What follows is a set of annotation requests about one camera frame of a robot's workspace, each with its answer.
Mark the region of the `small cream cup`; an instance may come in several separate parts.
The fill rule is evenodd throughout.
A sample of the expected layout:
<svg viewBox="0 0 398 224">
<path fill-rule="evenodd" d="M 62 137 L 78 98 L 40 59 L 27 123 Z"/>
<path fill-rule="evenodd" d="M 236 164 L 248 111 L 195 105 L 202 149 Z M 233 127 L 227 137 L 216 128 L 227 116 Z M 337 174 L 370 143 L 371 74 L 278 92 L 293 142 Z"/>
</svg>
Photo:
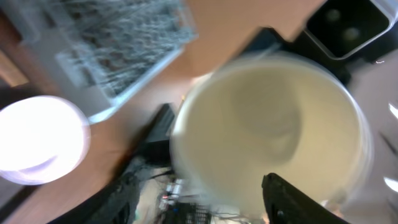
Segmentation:
<svg viewBox="0 0 398 224">
<path fill-rule="evenodd" d="M 172 164 L 211 204 L 264 213 L 275 173 L 318 203 L 343 203 L 373 164 L 369 124 L 326 69 L 289 55 L 241 57 L 188 92 L 170 133 Z"/>
</svg>

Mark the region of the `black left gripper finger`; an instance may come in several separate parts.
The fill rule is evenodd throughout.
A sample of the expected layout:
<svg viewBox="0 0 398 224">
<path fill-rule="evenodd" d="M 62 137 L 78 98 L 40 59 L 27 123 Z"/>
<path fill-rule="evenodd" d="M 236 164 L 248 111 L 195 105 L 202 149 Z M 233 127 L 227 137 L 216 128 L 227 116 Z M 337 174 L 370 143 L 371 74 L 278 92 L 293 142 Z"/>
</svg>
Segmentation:
<svg viewBox="0 0 398 224">
<path fill-rule="evenodd" d="M 262 180 L 270 224 L 348 224 L 275 173 Z"/>
</svg>

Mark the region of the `pink bowl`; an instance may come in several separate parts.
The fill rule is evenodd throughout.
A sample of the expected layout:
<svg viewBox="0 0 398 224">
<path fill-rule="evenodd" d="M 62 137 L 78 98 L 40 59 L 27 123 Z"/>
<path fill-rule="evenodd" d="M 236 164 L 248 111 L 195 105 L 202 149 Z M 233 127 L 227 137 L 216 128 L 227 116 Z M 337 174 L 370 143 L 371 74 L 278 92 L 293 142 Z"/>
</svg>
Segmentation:
<svg viewBox="0 0 398 224">
<path fill-rule="evenodd" d="M 90 148 L 81 110 L 56 96 L 34 96 L 1 109 L 1 177 L 40 185 L 73 171 Z"/>
</svg>

